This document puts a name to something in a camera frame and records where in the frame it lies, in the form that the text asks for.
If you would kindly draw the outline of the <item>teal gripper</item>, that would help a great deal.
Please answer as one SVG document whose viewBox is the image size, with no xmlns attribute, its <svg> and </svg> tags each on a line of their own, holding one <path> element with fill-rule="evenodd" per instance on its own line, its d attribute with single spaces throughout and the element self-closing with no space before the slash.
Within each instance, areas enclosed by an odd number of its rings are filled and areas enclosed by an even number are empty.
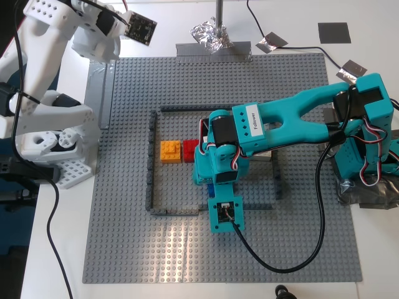
<svg viewBox="0 0 399 299">
<path fill-rule="evenodd" d="M 249 157 L 238 145 L 216 146 L 200 142 L 195 149 L 195 184 L 213 184 L 217 189 L 231 186 L 247 175 Z"/>
</svg>

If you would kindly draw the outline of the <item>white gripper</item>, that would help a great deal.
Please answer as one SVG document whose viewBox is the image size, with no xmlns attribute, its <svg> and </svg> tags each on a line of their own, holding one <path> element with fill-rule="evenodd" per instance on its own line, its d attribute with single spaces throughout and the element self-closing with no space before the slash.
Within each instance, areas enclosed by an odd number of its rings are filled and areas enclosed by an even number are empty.
<svg viewBox="0 0 399 299">
<path fill-rule="evenodd" d="M 120 36 L 127 28 L 128 14 L 113 6 L 99 4 L 73 4 L 72 8 L 82 21 L 76 29 L 72 48 L 80 56 L 96 60 L 117 60 L 120 55 Z"/>
</svg>

